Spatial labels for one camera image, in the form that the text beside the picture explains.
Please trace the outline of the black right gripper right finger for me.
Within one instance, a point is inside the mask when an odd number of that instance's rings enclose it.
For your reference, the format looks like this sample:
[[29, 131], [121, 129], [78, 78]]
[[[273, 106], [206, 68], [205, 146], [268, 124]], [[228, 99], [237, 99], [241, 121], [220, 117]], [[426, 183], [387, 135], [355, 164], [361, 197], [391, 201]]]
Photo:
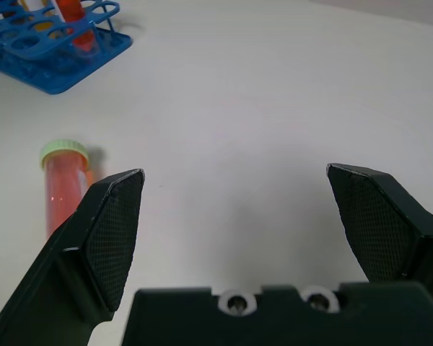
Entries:
[[433, 288], [433, 215], [391, 174], [332, 163], [327, 177], [369, 281], [416, 280]]

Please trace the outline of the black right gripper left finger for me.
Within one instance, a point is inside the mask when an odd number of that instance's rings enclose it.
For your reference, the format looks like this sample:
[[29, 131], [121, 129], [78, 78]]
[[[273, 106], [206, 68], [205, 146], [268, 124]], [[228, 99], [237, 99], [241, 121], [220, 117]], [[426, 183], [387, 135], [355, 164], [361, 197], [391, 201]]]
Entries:
[[123, 297], [144, 171], [94, 183], [53, 232], [0, 312], [0, 346], [87, 346]]

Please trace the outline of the blue plastic test tube rack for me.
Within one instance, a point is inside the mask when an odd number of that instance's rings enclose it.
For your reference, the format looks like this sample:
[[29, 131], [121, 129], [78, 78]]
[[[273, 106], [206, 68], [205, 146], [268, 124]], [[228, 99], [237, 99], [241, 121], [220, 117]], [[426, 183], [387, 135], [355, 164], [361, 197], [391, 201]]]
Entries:
[[19, 0], [0, 0], [0, 72], [47, 94], [60, 94], [104, 66], [133, 40], [117, 32], [111, 18], [120, 11], [113, 0], [81, 0], [88, 28], [93, 29], [99, 51], [82, 57], [54, 9], [28, 12]]

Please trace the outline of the orange tube with green cap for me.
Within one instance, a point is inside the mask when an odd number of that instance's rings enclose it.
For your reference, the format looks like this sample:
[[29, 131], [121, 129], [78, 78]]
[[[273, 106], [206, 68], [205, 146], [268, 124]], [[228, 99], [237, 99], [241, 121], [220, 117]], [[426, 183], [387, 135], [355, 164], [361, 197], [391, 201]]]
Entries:
[[78, 141], [56, 139], [40, 152], [45, 178], [46, 236], [71, 216], [90, 185], [89, 154]]

